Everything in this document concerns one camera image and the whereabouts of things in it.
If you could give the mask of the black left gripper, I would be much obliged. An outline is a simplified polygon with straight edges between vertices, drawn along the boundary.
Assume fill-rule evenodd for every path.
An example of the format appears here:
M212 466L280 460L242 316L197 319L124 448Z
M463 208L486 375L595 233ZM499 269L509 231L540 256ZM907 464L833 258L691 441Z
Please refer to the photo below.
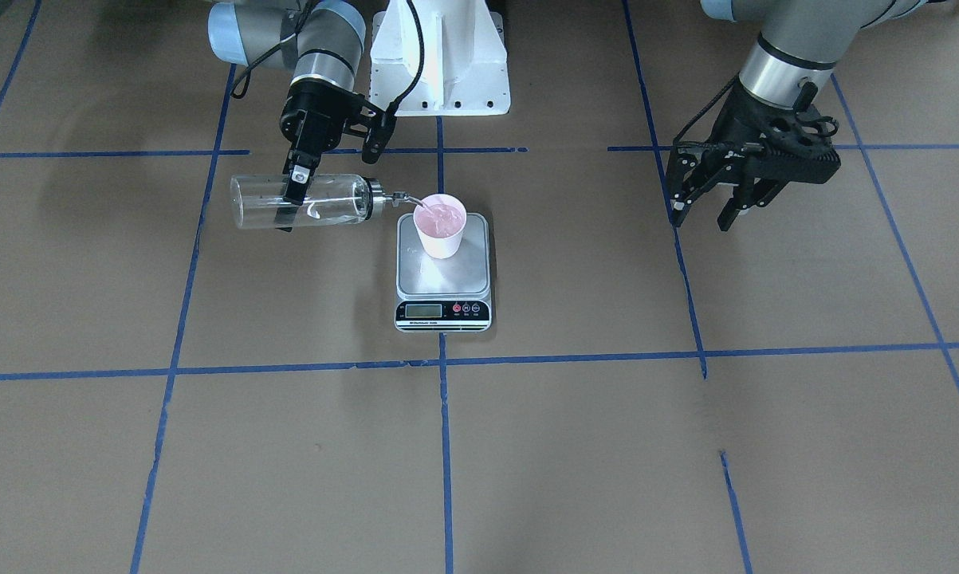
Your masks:
M839 121L814 105L819 88L803 79L790 108L753 97L737 77L688 120L672 140L666 167L670 224L679 228L699 197L719 184L732 197L718 215L728 231L739 214L767 206L789 183L825 184L841 166L832 138Z

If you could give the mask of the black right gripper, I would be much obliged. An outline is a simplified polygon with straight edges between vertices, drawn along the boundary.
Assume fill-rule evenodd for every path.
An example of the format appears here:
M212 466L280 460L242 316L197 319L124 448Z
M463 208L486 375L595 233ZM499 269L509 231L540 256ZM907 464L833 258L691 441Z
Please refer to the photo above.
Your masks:
M294 81L287 92L280 114L280 131L290 142L283 173L287 178L285 201L273 226L290 233L303 206L323 153L340 144L343 135L359 138L367 135L367 117L362 113L359 94L316 77Z

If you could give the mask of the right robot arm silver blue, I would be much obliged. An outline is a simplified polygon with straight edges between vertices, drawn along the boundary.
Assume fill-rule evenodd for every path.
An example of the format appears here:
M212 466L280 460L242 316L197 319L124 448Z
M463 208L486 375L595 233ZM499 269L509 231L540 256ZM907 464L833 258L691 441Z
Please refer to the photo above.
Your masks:
M256 68L291 72L278 120L289 142L285 166L279 175L231 179L235 225L291 231L370 218L375 201L364 177L319 170L323 155L336 149L358 116L354 86L365 47L362 15L344 1L300 10L217 2L208 16L208 41L220 61L242 66L231 88L233 98L246 94Z

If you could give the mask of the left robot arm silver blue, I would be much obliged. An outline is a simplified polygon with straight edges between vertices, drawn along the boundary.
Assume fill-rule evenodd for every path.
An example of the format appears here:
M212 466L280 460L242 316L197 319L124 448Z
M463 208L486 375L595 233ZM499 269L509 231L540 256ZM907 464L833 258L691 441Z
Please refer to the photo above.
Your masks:
M825 184L840 168L839 121L815 101L861 30L904 18L920 1L704 1L719 21L762 29L738 74L711 100L708 138L673 138L665 170L670 222L716 186L731 186L718 215L727 231L739 214L769 204L789 184Z

